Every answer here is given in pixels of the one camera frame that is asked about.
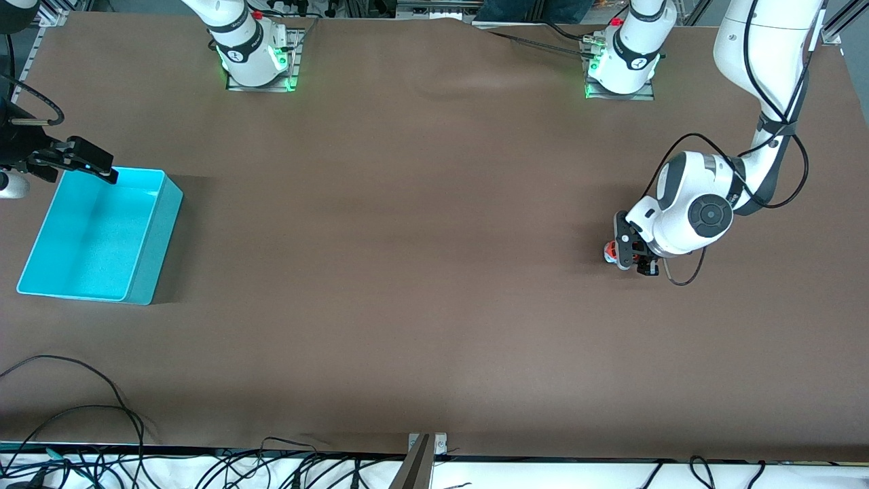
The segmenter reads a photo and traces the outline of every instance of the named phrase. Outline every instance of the brown table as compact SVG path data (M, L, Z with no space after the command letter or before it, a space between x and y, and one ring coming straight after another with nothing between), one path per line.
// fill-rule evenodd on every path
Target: brown table
M689 287L601 259L679 135L749 143L758 104L714 36L675 30L657 99L625 103L452 20L329 20L296 93L239 94L194 17L75 14L28 78L66 110L54 133L165 169L185 200L148 307L17 295L54 188L0 203L2 363L91 362L155 443L400 452L435 430L459 453L868 460L869 133L838 49L814 58L796 201L739 218ZM110 400L48 363L0 392L3 439ZM100 412L43 439L133 436Z

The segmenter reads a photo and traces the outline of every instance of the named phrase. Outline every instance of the person's leg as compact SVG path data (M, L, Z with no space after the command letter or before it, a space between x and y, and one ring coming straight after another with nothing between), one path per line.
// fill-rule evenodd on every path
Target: person's leg
M547 0L543 19L551 23L580 23L594 0Z
M484 0L474 20L482 22L521 22L534 6L534 0Z

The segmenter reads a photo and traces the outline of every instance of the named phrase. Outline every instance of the turquoise container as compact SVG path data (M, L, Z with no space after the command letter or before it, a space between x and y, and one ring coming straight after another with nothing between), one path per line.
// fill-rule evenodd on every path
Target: turquoise container
M18 292L151 303L183 194L164 171L116 170L114 185L63 173Z

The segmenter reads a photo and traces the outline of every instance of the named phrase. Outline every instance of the gray floor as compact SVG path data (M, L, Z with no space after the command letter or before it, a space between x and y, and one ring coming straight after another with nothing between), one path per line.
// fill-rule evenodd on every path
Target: gray floor
M842 7L847 0L829 0L827 18ZM701 25L719 25L727 10L729 0L713 0L700 19ZM99 10L138 13L161 13L174 15L190 15L192 12L180 0L96 0ZM13 36L17 71L20 72L30 52L30 46L36 37L35 30L26 30ZM864 15L842 35L842 51L854 89L860 98L863 114L869 123L869 15ZM8 69L8 57L5 52L0 57L0 70Z

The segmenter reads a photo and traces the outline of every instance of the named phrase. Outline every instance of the circular gray joint cap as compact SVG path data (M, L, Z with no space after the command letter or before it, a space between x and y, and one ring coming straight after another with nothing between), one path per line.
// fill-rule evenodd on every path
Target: circular gray joint cap
M733 209L727 201L707 193L697 197L688 207L688 222L703 238L714 238L727 230L733 221Z

